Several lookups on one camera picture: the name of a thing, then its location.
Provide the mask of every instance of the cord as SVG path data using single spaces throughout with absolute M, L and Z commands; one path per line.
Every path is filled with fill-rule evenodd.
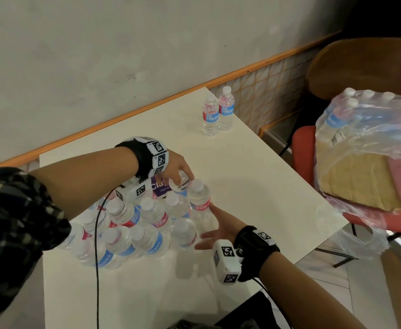
M 115 190 L 112 189 L 104 199 L 101 204 L 100 210 L 98 210 L 97 219 L 95 220 L 95 233 L 94 233 L 94 250 L 95 250 L 95 273 L 97 274 L 97 329 L 100 329 L 100 279 L 98 276 L 98 254 L 97 254 L 97 228 L 98 228 L 98 219 L 100 217 L 101 210 L 103 210 L 104 204 L 106 203 L 109 195 Z
M 261 288 L 263 288 L 263 290 L 266 291 L 266 293 L 269 295 L 269 297 L 271 297 L 271 299 L 274 301 L 275 305 L 277 305 L 278 309 L 280 310 L 281 314 L 283 315 L 283 317 L 285 318 L 285 321 L 287 322 L 287 324 L 289 325 L 290 329 L 292 328 L 291 322 L 289 321 L 289 319 L 287 318 L 287 316 L 285 315 L 285 313 L 283 312 L 283 310 L 280 308 L 280 306 L 278 306 L 278 304 L 275 302 L 274 298 L 272 298 L 272 296 L 270 295 L 269 291 L 264 287 L 264 285 L 257 279 L 252 278 L 255 282 L 257 282 L 258 285 L 261 286 Z

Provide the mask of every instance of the plastic bag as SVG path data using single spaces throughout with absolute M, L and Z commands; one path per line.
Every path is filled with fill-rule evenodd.
M 348 254 L 370 258 L 389 247 L 384 214 L 401 213 L 401 96 L 355 91 L 335 97 L 316 123 L 315 189 L 373 235 L 332 236 Z

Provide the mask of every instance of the wooden trim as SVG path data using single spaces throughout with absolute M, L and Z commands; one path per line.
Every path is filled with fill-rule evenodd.
M 272 121 L 271 123 L 269 123 L 267 125 L 260 127 L 260 130 L 258 131 L 258 137 L 261 138 L 263 136 L 264 132 L 267 131 L 269 128 L 271 128 L 272 126 L 275 126 L 277 123 L 280 123 L 281 121 L 289 119 L 290 117 L 292 117 L 295 114 L 298 114 L 300 112 L 301 112 L 301 110 L 294 111 L 294 112 L 289 113 L 279 119 L 276 119 L 275 121 Z
M 241 77 L 241 76 L 243 76 L 243 75 L 245 75 L 245 74 L 247 74 L 249 72 L 256 71 L 256 70 L 258 70 L 260 68 L 263 68 L 263 67 L 268 66 L 270 64 L 273 64 L 275 62 L 278 62 L 280 60 L 288 58 L 288 57 L 290 57 L 292 55 L 301 53 L 302 51 L 305 51 L 306 49 L 310 49 L 310 48 L 315 47 L 315 46 L 317 46 L 319 44 L 322 44 L 323 42 L 326 42 L 327 40 L 330 40 L 331 38 L 333 38 L 338 33 L 340 33 L 340 31 L 337 31 L 335 33 L 332 33 L 332 34 L 329 34 L 329 35 L 324 36 L 322 38 L 319 38 L 317 40 L 314 40 L 313 42 L 310 42 L 310 43 L 308 43 L 308 44 L 306 44 L 304 46 L 297 47 L 297 48 L 294 48 L 294 49 L 290 49 L 290 50 L 285 51 L 283 53 L 271 56 L 268 59 L 264 59 L 262 61 L 254 63 L 254 64 L 250 64 L 250 65 L 248 65 L 248 66 L 246 66 L 244 68 L 241 68 L 239 70 L 233 71 L 233 72 L 231 72 L 229 74 L 226 74 L 226 75 L 223 75 L 221 77 L 215 78 L 215 79 L 213 79 L 211 81 L 202 83 L 202 84 L 197 85 L 197 86 L 195 86 L 193 88 L 190 88 L 188 90 L 185 90 L 185 91 L 182 91 L 182 92 L 177 93 L 175 95 L 172 95 L 172 96 L 170 96 L 168 98 L 165 98 L 165 99 L 162 99 L 160 101 L 157 101 L 157 102 L 155 102 L 153 104 L 141 107 L 141 108 L 139 108 L 137 110 L 131 111 L 131 112 L 126 113 L 126 114 L 123 114 L 123 115 L 121 115 L 119 117 L 116 117 L 116 118 L 114 118 L 112 120 L 100 123 L 100 124 L 98 124 L 96 126 L 93 126 L 93 127 L 87 128 L 85 130 L 82 130 L 81 132 L 77 132 L 75 134 L 72 134 L 70 136 L 62 138 L 62 139 L 60 139 L 58 141 L 55 141 L 53 143 L 47 144 L 45 146 L 42 146 L 42 147 L 40 147 L 38 149 L 29 151 L 29 152 L 27 152 L 25 154 L 22 154 L 22 155 L 14 157 L 14 158 L 8 159 L 8 160 L 3 161 L 2 163 L 0 163 L 0 167 L 1 166 L 16 166 L 16 167 L 22 166 L 22 165 L 24 165 L 26 163 L 29 163 L 30 161 L 39 159 L 39 155 L 41 155 L 41 154 L 43 154 L 45 152 L 48 152 L 50 150 L 53 150 L 55 148 L 58 148 L 59 146 L 62 146 L 62 145 L 65 145 L 65 144 L 67 144 L 69 142 L 75 141 L 76 139 L 79 139 L 79 138 L 82 138 L 82 137 L 84 137 L 86 135 L 92 134 L 93 132 L 96 132 L 96 131 L 101 130 L 103 128 L 106 128 L 108 126 L 114 125 L 115 123 L 118 123 L 120 121 L 126 120 L 126 119 L 128 119 L 130 117 L 138 115 L 138 114 L 140 114 L 142 112 L 145 112 L 147 110 L 151 110 L 152 108 L 154 108 L 156 106 L 162 105 L 162 104 L 167 103 L 167 102 L 169 102 L 169 101 L 171 101 L 173 99 L 176 99 L 176 98 L 179 98 L 181 96 L 184 96 L 187 93 L 191 93 L 193 91 L 196 91 L 196 90 L 198 90 L 200 88 L 203 88 L 204 86 L 207 87 L 208 89 L 210 89 L 210 88 L 214 88 L 214 87 L 216 87 L 218 85 L 224 84 L 226 82 L 232 81 L 233 79 Z

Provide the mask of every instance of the white table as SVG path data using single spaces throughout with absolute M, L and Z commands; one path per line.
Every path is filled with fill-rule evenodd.
M 347 221 L 236 116 L 230 131 L 206 137 L 201 109 L 208 92 L 199 89 L 49 151 L 40 165 L 134 135 L 159 138 L 211 187 L 216 205 L 266 231 L 296 263 Z M 170 251 L 100 270 L 101 327 L 163 329 L 181 318 L 213 324 L 259 291 L 255 282 L 222 286 L 210 258 L 210 251 Z M 95 269 L 58 249 L 44 254 L 43 267 L 46 328 L 94 328 Z

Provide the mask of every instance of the wrist strap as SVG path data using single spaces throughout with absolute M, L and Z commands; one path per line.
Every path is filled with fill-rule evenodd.
M 138 160 L 136 177 L 139 182 L 165 171 L 168 165 L 168 151 L 165 145 L 150 137 L 132 137 L 116 145 L 129 148 Z
M 234 248 L 243 254 L 242 273 L 239 282 L 258 277 L 261 266 L 273 252 L 280 252 L 274 239 L 254 226 L 245 226 L 237 234 Z

